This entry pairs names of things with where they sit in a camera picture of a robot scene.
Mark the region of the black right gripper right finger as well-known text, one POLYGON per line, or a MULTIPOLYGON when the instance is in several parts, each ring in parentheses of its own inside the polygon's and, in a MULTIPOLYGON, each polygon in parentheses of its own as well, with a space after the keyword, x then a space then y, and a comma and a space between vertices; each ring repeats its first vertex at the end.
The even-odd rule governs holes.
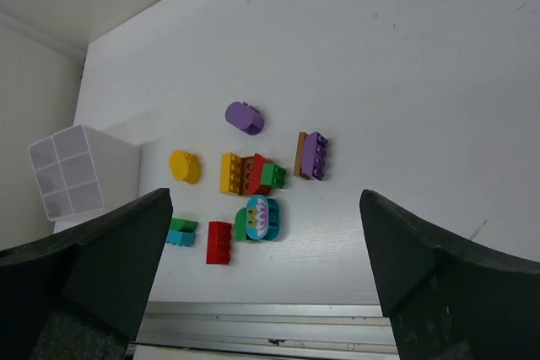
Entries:
POLYGON ((381 311, 401 359, 537 359, 539 265, 359 200, 381 311))

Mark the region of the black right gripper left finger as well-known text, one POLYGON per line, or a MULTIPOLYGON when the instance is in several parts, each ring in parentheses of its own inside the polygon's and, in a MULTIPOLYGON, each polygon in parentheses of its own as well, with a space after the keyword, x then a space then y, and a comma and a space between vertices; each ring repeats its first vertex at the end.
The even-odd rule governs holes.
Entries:
POLYGON ((172 219, 159 188, 100 217, 1 252, 3 359, 123 359, 172 219))

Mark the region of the yellow rounded lego brick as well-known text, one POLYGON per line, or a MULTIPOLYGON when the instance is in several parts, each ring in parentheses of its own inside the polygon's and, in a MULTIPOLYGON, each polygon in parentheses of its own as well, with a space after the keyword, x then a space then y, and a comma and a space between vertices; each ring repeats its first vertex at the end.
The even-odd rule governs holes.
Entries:
POLYGON ((201 166, 197 156, 184 150, 176 149, 169 158, 170 171, 176 181, 196 184, 201 176, 201 166))

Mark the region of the thin brown lego plate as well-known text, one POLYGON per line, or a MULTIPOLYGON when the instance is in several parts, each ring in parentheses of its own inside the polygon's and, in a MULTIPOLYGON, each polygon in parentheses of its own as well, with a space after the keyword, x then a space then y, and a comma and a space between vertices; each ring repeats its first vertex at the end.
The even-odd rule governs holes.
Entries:
POLYGON ((302 155, 304 150, 305 138, 307 137, 306 132, 300 132, 298 136, 296 155, 294 160, 294 170, 293 174, 295 177, 301 178, 303 180, 309 180, 310 177, 303 171, 301 168, 302 155))

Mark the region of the yellow rectangular lego brick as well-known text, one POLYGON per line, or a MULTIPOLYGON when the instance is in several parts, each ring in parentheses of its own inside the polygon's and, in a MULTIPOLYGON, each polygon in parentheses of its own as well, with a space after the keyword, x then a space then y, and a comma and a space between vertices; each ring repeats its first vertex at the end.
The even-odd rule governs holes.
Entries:
POLYGON ((241 157, 233 153, 224 153, 221 157, 219 192, 238 196, 242 181, 241 157))

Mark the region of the purple curved lego brick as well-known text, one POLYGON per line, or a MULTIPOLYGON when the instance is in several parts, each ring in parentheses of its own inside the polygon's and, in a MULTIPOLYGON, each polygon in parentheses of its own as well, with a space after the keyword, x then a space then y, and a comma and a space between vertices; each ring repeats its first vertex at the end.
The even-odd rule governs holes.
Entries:
POLYGON ((319 132, 309 134, 304 142, 301 168, 306 175, 323 180, 327 155, 327 139, 319 132))

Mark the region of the purple rounded lego brick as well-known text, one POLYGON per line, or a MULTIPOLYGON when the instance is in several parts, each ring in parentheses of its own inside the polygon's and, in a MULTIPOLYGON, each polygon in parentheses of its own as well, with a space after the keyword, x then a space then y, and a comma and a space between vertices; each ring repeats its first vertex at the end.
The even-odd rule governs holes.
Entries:
POLYGON ((264 127, 262 113, 246 102, 235 101, 225 111, 225 120, 250 136, 259 134, 264 127))

